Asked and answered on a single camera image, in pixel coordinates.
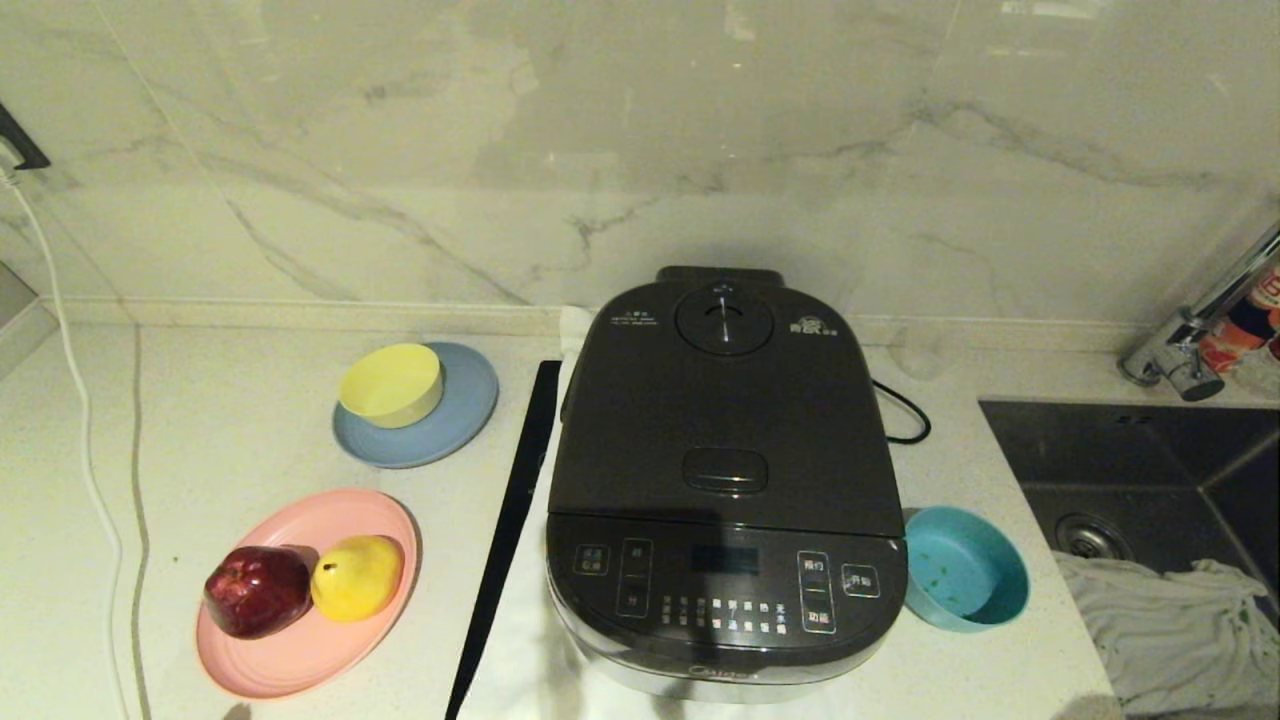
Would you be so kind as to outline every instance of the pear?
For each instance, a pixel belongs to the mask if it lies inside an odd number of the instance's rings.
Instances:
[[[325,618],[355,623],[378,615],[399,588],[404,556],[383,536],[352,536],[329,548],[311,573],[311,602]]]

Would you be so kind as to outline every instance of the faucet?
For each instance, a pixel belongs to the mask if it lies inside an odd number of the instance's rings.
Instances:
[[[1277,255],[1280,220],[1262,233],[1216,286],[1193,305],[1179,307],[1137,350],[1121,356],[1116,361],[1120,374],[1140,386],[1155,386],[1161,377],[1169,378],[1188,402],[1217,395],[1225,383],[1201,360],[1199,340],[1253,287]]]

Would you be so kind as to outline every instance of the kitchen countertop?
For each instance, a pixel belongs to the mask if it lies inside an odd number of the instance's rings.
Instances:
[[[493,525],[538,361],[554,337],[430,336],[280,329],[76,325],[95,404],[95,471],[120,525],[125,562],[116,601],[122,666],[143,667],[150,717],[442,717],[484,570]],[[431,465],[379,470],[333,442],[338,380],[364,354],[407,340],[445,340],[485,354],[502,391],[488,427]],[[937,630],[904,610],[882,648],[840,682],[858,685],[859,717],[1117,717],[1110,685],[1047,544],[977,398],[1176,404],[1138,388],[1114,356],[956,350],[938,378],[908,378],[884,347],[865,348],[881,382],[934,423],[919,446],[893,446],[905,507],[957,505],[1000,525],[1032,575],[1014,624],[977,635]],[[1213,405],[1265,402],[1229,388]],[[914,420],[882,405],[891,434]],[[100,641],[109,551],[79,475],[74,387],[50,337],[0,380],[4,715],[109,717]],[[193,648],[200,588],[250,528],[283,505],[358,486],[399,500],[422,534],[421,577],[394,630],[362,662],[300,697],[236,708]],[[136,570],[146,573],[131,638]],[[134,703],[134,687],[127,688]]]

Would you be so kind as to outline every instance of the power cord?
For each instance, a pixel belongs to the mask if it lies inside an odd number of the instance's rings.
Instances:
[[[905,395],[897,392],[896,389],[888,387],[887,384],[881,383],[879,380],[873,379],[872,384],[876,386],[876,389],[901,402],[904,406],[906,406],[908,410],[914,413],[915,416],[920,419],[922,428],[919,433],[911,437],[884,436],[884,439],[892,442],[893,445],[915,445],[919,442],[924,442],[924,438],[929,437],[929,433],[933,432],[933,423],[929,421],[929,416],[924,414],[924,410],[920,410],[920,406],[908,400]]]
[[[97,480],[93,478],[93,461],[90,446],[91,429],[93,427],[93,409],[90,404],[88,388],[84,386],[84,378],[79,372],[79,364],[76,363],[76,354],[72,351],[70,327],[67,324],[67,313],[63,310],[63,293],[58,286],[58,269],[54,266],[54,255],[49,251],[49,240],[45,237],[45,229],[40,225],[40,219],[36,218],[36,211],[31,208],[31,204],[27,202],[27,196],[18,190],[18,176],[15,174],[14,168],[20,163],[22,158],[18,152],[14,151],[3,137],[0,137],[0,184],[13,191],[14,196],[18,197],[18,204],[22,205],[22,209],[27,211],[27,217],[31,218],[31,225],[36,229],[36,240],[40,242],[40,251],[44,252],[45,263],[49,265],[49,282],[50,286],[52,286],[54,310],[58,315],[58,327],[61,331],[63,352],[67,355],[67,366],[70,368],[72,379],[76,382],[76,391],[79,393],[81,475],[84,479],[84,487],[93,503],[93,510],[97,512],[97,519],[102,525],[102,532],[106,533],[108,543],[111,546],[111,580],[108,584],[102,635],[106,642],[106,660],[109,667],[111,669],[111,680],[115,687],[116,715],[128,720],[129,710],[124,702],[124,685],[120,682],[120,667],[115,660],[115,626],[113,623],[115,618],[115,591],[120,579],[120,565],[124,561],[124,548],[120,546],[120,533],[115,529],[111,514],[106,510],[106,503],[102,501],[102,492],[99,489]]]

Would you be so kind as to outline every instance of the dish cloth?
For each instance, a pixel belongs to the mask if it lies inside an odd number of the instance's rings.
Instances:
[[[561,351],[564,354],[559,373],[561,401],[591,316],[576,307],[566,307],[561,313]],[[800,714],[847,717],[847,702],[838,702],[838,691],[829,687],[780,705],[723,705],[649,696],[620,685],[589,667],[586,657],[561,623],[547,585],[543,537],[559,437],[561,424],[557,419],[484,656],[458,712],[460,719],[776,720]]]
[[[1125,714],[1254,706],[1276,716],[1280,638],[1253,601],[1262,583],[1213,560],[1160,575],[1053,555]]]

